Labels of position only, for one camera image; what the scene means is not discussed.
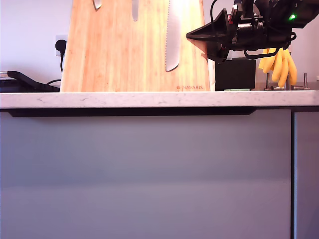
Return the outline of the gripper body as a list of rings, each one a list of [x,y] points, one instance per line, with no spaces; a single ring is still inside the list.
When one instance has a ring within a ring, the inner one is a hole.
[[[260,44],[264,37],[264,17],[257,6],[233,6],[228,18],[231,36],[225,47],[230,51],[243,51],[245,57],[250,60],[261,58],[261,53],[248,53],[263,48]]]

